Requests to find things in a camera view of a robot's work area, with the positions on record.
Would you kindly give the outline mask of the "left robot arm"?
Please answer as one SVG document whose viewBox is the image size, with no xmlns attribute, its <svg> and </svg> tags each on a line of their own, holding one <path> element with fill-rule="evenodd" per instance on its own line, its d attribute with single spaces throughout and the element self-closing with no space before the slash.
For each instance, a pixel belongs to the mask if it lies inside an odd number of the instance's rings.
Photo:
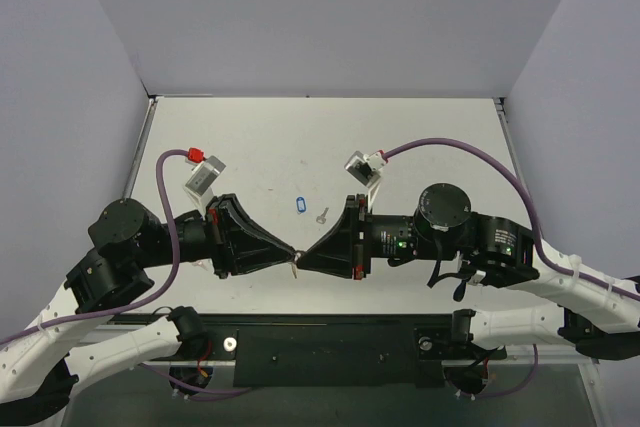
<svg viewBox="0 0 640 427">
<path fill-rule="evenodd" d="M 174 307 L 148 326 L 85 348 L 79 342 L 114 317 L 162 296 L 184 262 L 210 259 L 220 278 L 289 262 L 293 247 L 256 224 L 237 197 L 206 214 L 164 221 L 134 199 L 109 204 L 89 227 L 91 250 L 22 332 L 1 342 L 1 423 L 31 426 L 61 410 L 83 388 L 146 360 L 203 357 L 211 340 L 192 307 Z"/>
</svg>

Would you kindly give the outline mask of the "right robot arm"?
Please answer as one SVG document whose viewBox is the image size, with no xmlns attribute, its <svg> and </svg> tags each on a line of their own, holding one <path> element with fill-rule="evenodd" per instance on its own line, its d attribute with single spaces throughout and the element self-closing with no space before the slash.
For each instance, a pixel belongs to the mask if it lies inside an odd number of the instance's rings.
<svg viewBox="0 0 640 427">
<path fill-rule="evenodd" d="M 610 361 L 639 354 L 638 279 L 606 277 L 557 251 L 539 254 L 530 229 L 473 211 L 466 193 L 452 184 L 427 187 L 411 216 L 375 215 L 365 196 L 348 197 L 337 224 L 296 264 L 362 280 L 374 259 L 391 267 L 433 262 L 428 287 L 455 281 L 456 302 L 471 286 L 526 292 L 545 301 L 507 311 L 456 310 L 446 334 L 421 333 L 420 345 L 459 356 L 526 344 L 571 345 L 584 356 Z"/>
</svg>

